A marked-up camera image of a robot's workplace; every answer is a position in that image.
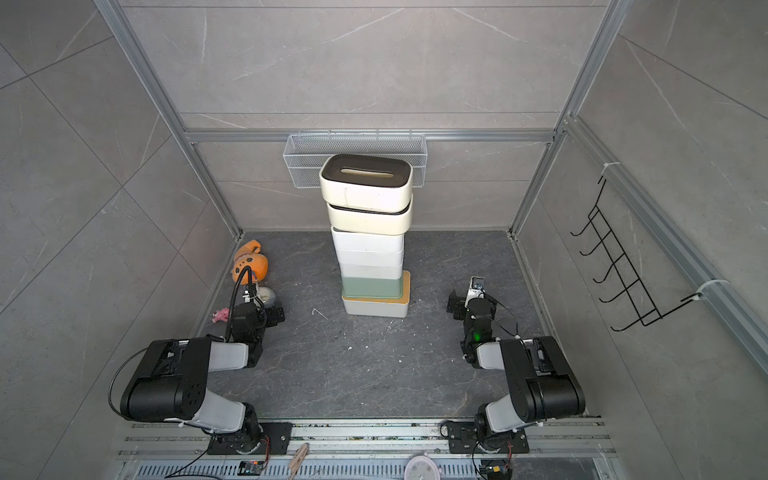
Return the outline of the large bamboo lid tissue box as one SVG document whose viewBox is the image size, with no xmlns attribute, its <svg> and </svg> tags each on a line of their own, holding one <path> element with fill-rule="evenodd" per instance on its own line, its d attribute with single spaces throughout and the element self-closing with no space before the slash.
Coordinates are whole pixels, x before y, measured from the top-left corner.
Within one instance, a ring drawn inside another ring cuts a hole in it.
<svg viewBox="0 0 768 480">
<path fill-rule="evenodd" d="M 411 274 L 403 270 L 403 295 L 397 299 L 356 299 L 342 295 L 346 312 L 350 315 L 404 318 L 410 302 Z"/>
</svg>

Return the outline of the green tissue box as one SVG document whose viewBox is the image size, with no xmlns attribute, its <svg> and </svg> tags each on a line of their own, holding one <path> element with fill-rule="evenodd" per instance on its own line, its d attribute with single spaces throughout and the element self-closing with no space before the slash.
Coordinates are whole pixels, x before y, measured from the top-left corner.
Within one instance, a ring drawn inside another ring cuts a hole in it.
<svg viewBox="0 0 768 480">
<path fill-rule="evenodd" d="M 381 279 L 341 277 L 342 295 L 356 299 L 397 299 L 403 295 L 403 277 Z"/>
</svg>

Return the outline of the grey lid white tissue box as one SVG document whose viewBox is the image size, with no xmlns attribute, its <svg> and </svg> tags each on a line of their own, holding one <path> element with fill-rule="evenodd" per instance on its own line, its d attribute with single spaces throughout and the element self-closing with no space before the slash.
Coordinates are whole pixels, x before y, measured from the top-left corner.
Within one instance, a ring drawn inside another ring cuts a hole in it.
<svg viewBox="0 0 768 480">
<path fill-rule="evenodd" d="M 331 229 L 334 246 L 337 250 L 396 253 L 404 248 L 403 235 L 380 235 Z"/>
</svg>

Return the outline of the cream box dark lid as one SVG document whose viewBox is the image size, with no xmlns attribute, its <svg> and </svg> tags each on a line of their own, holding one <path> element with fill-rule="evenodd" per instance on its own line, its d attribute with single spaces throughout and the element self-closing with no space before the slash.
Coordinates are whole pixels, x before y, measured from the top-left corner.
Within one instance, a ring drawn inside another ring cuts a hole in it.
<svg viewBox="0 0 768 480">
<path fill-rule="evenodd" d="M 321 167 L 319 181 L 334 207 L 396 213 L 411 202 L 413 167 L 400 159 L 336 154 Z"/>
<path fill-rule="evenodd" d="M 375 212 L 334 206 L 327 203 L 327 211 L 333 228 L 339 231 L 376 234 L 403 235 L 412 224 L 413 201 L 399 212 Z"/>
</svg>

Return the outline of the cream box dark lid back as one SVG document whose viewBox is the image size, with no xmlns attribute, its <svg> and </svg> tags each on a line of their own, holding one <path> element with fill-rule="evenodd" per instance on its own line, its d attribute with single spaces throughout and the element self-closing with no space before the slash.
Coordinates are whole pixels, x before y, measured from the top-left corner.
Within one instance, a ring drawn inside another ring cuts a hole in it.
<svg viewBox="0 0 768 480">
<path fill-rule="evenodd" d="M 396 213 L 411 202 L 413 167 L 400 159 L 336 154 L 321 167 L 319 181 L 334 207 Z"/>
</svg>

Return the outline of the small bamboo lid tissue box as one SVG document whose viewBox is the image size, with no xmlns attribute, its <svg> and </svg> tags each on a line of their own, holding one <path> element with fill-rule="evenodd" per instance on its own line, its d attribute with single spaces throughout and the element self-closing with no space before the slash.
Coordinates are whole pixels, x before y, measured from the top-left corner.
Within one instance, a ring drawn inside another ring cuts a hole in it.
<svg viewBox="0 0 768 480">
<path fill-rule="evenodd" d="M 340 263 L 343 277 L 370 278 L 381 280 L 397 280 L 402 277 L 403 267 L 397 266 L 368 266 L 353 263 Z"/>
</svg>

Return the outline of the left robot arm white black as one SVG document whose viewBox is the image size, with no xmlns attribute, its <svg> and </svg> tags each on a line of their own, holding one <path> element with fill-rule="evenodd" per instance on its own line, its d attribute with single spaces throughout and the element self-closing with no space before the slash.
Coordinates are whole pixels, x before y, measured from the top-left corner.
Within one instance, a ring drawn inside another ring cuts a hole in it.
<svg viewBox="0 0 768 480">
<path fill-rule="evenodd" d="M 266 329 L 285 320 L 279 300 L 244 302 L 230 310 L 225 336 L 157 340 L 139 353 L 116 412 L 144 423 L 179 423 L 213 437 L 259 442 L 262 428 L 253 406 L 228 400 L 208 388 L 213 372 L 253 368 Z"/>
</svg>

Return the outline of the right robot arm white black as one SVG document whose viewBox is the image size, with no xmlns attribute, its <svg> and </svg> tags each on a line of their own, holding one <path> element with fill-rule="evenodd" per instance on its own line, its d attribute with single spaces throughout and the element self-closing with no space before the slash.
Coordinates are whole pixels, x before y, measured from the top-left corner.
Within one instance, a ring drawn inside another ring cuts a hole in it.
<svg viewBox="0 0 768 480">
<path fill-rule="evenodd" d="M 475 415 L 478 437 L 583 414 L 585 394 L 557 340 L 552 336 L 495 336 L 498 306 L 494 298 L 482 292 L 467 297 L 451 292 L 446 306 L 446 311 L 462 322 L 464 360 L 475 369 L 501 371 L 506 380 L 508 393 L 481 406 Z"/>
</svg>

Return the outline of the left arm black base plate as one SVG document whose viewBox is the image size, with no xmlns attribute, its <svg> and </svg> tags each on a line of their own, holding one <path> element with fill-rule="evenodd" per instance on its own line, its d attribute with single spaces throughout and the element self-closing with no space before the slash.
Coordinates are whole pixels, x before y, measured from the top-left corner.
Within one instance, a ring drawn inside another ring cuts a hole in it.
<svg viewBox="0 0 768 480">
<path fill-rule="evenodd" d="M 284 455 L 291 440 L 290 422 L 263 422 L 253 430 L 248 426 L 234 433 L 213 434 L 209 455 Z"/>
</svg>

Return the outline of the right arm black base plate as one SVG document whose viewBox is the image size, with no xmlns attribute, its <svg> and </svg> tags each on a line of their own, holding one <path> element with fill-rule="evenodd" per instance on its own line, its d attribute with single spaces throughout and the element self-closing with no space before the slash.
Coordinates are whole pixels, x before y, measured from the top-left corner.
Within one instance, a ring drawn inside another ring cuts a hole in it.
<svg viewBox="0 0 768 480">
<path fill-rule="evenodd" d="M 440 435 L 448 442 L 452 454 L 504 453 L 527 454 L 530 452 L 523 430 L 493 433 L 482 430 L 474 422 L 445 420 L 438 427 Z"/>
</svg>

